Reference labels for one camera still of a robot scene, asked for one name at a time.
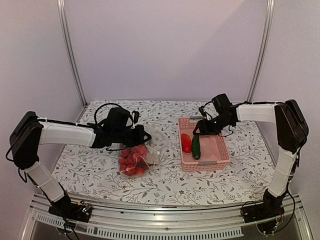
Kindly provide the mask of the red orange fake pepper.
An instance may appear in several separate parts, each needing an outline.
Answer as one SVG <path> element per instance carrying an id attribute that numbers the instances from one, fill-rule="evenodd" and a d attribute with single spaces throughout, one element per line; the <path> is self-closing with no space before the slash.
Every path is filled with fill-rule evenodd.
<path id="1" fill-rule="evenodd" d="M 181 149 L 184 153 L 190 153 L 192 151 L 192 140 L 186 133 L 182 133 L 180 136 Z"/>

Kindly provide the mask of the green fake cucumber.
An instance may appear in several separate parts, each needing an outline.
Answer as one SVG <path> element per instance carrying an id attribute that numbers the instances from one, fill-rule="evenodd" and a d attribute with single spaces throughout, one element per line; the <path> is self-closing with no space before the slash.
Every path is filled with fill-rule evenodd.
<path id="1" fill-rule="evenodd" d="M 199 160 L 201 158 L 201 145 L 200 145 L 199 135 L 194 135 L 192 138 L 191 152 L 192 152 L 192 156 L 195 160 Z"/>

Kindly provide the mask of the clear zip top bag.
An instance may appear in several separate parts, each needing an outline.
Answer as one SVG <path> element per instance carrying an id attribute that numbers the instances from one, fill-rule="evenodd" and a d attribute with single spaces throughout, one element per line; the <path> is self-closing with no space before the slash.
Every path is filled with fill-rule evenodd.
<path id="1" fill-rule="evenodd" d="M 138 178 L 160 171 L 169 140 L 153 124 L 144 129 L 151 135 L 151 139 L 135 147 L 123 148 L 118 155 L 118 173 L 125 178 Z"/>

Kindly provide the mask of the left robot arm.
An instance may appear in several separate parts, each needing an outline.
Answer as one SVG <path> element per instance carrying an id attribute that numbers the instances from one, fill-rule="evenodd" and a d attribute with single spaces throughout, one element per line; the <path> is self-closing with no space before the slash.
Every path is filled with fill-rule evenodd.
<path id="1" fill-rule="evenodd" d="M 63 217 L 74 213 L 74 205 L 64 188 L 52 177 L 49 170 L 40 163 L 38 149 L 40 145 L 77 145 L 91 149 L 109 149 L 113 144 L 125 148 L 137 147 L 147 143 L 152 136 L 138 124 L 139 112 L 130 112 L 117 103 L 112 107 L 106 118 L 79 124 L 39 117 L 28 111 L 20 120 L 9 137 L 10 147 L 5 154 L 11 155 L 7 160 L 13 162 L 24 182 L 32 182 L 44 193 Z"/>

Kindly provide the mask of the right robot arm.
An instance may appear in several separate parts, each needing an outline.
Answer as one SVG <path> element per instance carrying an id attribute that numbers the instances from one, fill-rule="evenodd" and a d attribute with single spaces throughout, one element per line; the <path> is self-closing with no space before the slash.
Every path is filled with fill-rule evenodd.
<path id="1" fill-rule="evenodd" d="M 225 93 L 211 99 L 217 115 L 203 117 L 193 129 L 195 136 L 217 136 L 225 127 L 240 122 L 255 122 L 260 127 L 269 125 L 278 146 L 272 180 L 264 191 L 261 204 L 244 206 L 241 210 L 246 221 L 267 219 L 284 213 L 283 199 L 300 165 L 301 150 L 307 143 L 309 127 L 294 99 L 286 101 L 244 101 L 231 103 Z"/>

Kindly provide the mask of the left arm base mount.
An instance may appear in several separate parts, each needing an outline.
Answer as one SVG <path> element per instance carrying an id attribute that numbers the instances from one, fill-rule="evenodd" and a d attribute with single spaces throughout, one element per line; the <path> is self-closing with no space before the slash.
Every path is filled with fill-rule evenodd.
<path id="1" fill-rule="evenodd" d="M 48 212 L 63 219 L 88 223 L 92 210 L 92 205 L 85 203 L 83 200 L 78 203 L 73 203 L 68 199 L 61 199 L 57 202 L 52 202 Z"/>

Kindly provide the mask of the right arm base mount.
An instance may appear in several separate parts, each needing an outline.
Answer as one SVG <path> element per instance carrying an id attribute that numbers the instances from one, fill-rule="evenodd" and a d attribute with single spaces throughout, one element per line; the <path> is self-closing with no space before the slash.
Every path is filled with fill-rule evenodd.
<path id="1" fill-rule="evenodd" d="M 258 231 L 265 236 L 276 233 L 280 224 L 283 223 L 284 213 L 282 204 L 271 210 L 266 210 L 263 203 L 255 203 L 254 201 L 245 202 L 240 209 L 244 222 L 255 222 Z"/>

